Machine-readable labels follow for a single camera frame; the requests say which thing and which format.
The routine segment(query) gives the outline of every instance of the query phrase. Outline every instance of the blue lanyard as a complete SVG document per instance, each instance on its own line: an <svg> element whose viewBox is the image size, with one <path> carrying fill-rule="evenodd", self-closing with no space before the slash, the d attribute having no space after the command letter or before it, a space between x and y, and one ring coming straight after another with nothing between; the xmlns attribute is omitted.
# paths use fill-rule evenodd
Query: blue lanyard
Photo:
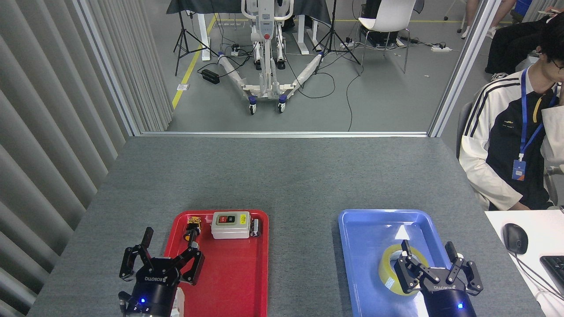
<svg viewBox="0 0 564 317"><path fill-rule="evenodd" d="M544 124L541 123L527 142L527 71L528 68L525 69L521 74L521 112L523 114L523 126L521 128L521 147L519 148L519 162L523 160L523 156L525 155L525 150L527 149L527 147L531 145L532 141L535 139L539 131L544 128ZM555 104L556 92L554 93L554 96L552 96L552 100L550 101L548 107L550 108Z"/></svg>

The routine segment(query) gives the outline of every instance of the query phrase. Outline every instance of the white table leg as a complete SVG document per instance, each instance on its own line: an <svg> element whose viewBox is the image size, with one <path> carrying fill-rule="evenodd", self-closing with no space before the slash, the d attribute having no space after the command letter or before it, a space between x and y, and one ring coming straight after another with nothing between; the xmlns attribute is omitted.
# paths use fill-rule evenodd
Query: white table leg
<svg viewBox="0 0 564 317"><path fill-rule="evenodd" d="M313 30L307 30L307 35L310 36L311 38L311 43L313 43L314 47L317 46L318 41L317 41L317 26L318 26L318 22L316 20L314 20L312 29ZM321 52L321 46L318 46L316 51Z"/></svg>
<svg viewBox="0 0 564 317"><path fill-rule="evenodd" d="M206 30L206 19L205 16L201 13L198 13L198 24L200 26L200 38L202 39L202 43L204 43L207 47L210 46L210 42L208 39L208 31ZM205 49L202 50L202 60L210 60L210 50Z"/></svg>
<svg viewBox="0 0 564 317"><path fill-rule="evenodd" d="M305 15L298 15L298 33L292 33L292 35L294 35L294 38L296 39L296 43L298 43L299 51L301 52L302 55L307 55L310 53L306 47L306 44L303 42L305 21L306 21Z"/></svg>

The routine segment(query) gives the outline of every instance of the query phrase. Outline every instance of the white medical lift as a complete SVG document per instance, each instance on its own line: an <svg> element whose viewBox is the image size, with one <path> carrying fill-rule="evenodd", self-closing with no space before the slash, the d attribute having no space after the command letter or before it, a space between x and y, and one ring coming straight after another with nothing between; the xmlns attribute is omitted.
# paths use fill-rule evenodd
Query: white medical lift
<svg viewBox="0 0 564 317"><path fill-rule="evenodd" d="M249 111L254 115L257 111L257 98L278 99L278 112L284 112L286 100L303 84L315 71L322 53L314 59L299 74L293 83L281 85L276 78L278 69L285 68L283 50L285 49L282 36L282 24L290 18L294 11L294 0L241 0L241 12L250 19L251 40L254 46L255 64L259 74L259 85L247 85L231 62L218 52L218 61L224 67L229 78L241 88L243 95L249 99ZM271 41L276 38L276 61L272 57Z"/></svg>

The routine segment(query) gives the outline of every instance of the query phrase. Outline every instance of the gripper logo text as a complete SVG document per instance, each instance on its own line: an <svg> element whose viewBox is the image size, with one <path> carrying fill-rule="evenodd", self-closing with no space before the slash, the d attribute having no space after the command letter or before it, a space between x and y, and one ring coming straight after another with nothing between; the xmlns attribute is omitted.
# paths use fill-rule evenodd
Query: gripper logo text
<svg viewBox="0 0 564 317"><path fill-rule="evenodd" d="M454 286L433 286L434 289L455 289Z"/></svg>
<svg viewBox="0 0 564 317"><path fill-rule="evenodd" d="M164 278L150 278L148 276L145 276L145 281L149 281L149 282L163 282L166 283L166 278L168 276L164 277Z"/></svg>

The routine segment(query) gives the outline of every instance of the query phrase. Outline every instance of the white sneaker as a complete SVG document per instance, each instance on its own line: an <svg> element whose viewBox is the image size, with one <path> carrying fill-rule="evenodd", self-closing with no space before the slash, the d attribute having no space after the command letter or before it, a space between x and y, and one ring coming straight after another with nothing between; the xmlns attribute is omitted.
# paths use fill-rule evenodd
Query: white sneaker
<svg viewBox="0 0 564 317"><path fill-rule="evenodd" d="M493 39L496 31L497 27L491 27L488 29L488 32L486 32L486 36Z"/></svg>
<svg viewBox="0 0 564 317"><path fill-rule="evenodd" d="M496 81L498 79L502 79L502 78L505 78L507 76L509 76L509 74L507 74L507 73L495 73L495 74L493 74L491 81Z"/></svg>
<svg viewBox="0 0 564 317"><path fill-rule="evenodd" d="M466 36L468 35L468 30L469 30L469 29L470 29L470 27L466 27L466 30L464 30L464 33L462 33L462 34L460 35L460 38L461 38L461 39L465 39L465 38L466 38Z"/></svg>

